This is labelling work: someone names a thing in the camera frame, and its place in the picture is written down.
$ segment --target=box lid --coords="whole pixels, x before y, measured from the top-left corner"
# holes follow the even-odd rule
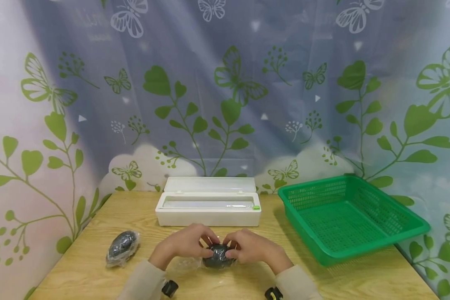
[[[255,193],[253,177],[169,177],[164,192]]]

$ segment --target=black egg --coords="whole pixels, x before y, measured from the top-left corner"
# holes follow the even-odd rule
[[[203,264],[207,268],[223,269],[223,268],[231,266],[232,263],[235,262],[235,259],[227,258],[225,256],[225,252],[227,252],[228,250],[231,249],[227,245],[213,244],[212,246],[209,246],[207,249],[210,249],[213,251],[212,257],[203,259]]]
[[[119,234],[113,240],[110,248],[108,249],[108,257],[113,258],[115,256],[121,255],[127,251],[130,251],[132,245],[136,242],[137,236],[131,230],[124,231]]]

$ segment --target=hand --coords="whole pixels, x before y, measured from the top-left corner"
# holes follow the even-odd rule
[[[275,275],[293,266],[281,246],[246,228],[228,234],[223,244],[228,243],[232,249],[228,250],[225,256],[241,263],[265,262]]]
[[[212,257],[213,251],[204,249],[200,238],[207,244],[220,243],[216,234],[203,224],[191,224],[171,234],[161,241],[149,258],[149,262],[165,271],[175,256],[181,257]]]

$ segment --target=butterfly pattern curtain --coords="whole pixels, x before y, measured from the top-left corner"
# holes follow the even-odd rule
[[[399,248],[450,299],[450,0],[0,0],[0,299],[117,190],[350,172],[430,222]]]

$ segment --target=person's left hand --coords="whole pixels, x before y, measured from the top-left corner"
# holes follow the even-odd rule
[[[200,239],[207,246],[220,243],[216,234],[209,227],[203,224],[191,224],[161,241],[155,247],[148,261],[157,268],[165,270],[175,256],[212,257],[213,251],[205,249]]]

